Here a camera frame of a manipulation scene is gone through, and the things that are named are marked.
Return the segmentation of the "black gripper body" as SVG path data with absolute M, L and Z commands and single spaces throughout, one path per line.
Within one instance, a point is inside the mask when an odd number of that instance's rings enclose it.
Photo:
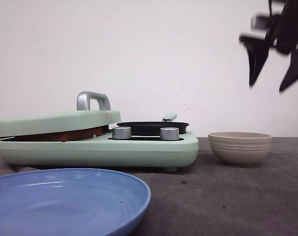
M 282 0 L 284 6 L 281 13 L 273 14 L 272 1 L 269 4 L 269 15 L 272 24 L 266 31 L 265 37 L 256 38 L 250 35 L 240 35 L 239 41 L 247 45 L 252 42 L 264 42 L 269 49 L 274 48 L 281 54 L 287 55 L 298 49 L 298 0 Z

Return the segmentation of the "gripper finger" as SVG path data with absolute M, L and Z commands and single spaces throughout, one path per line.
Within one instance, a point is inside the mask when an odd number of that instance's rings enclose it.
M 280 85 L 279 92 L 283 92 L 298 80 L 298 49 L 291 53 L 289 68 Z
M 253 86 L 268 58 L 269 46 L 264 42 L 252 42 L 247 45 L 249 60 L 249 85 Z

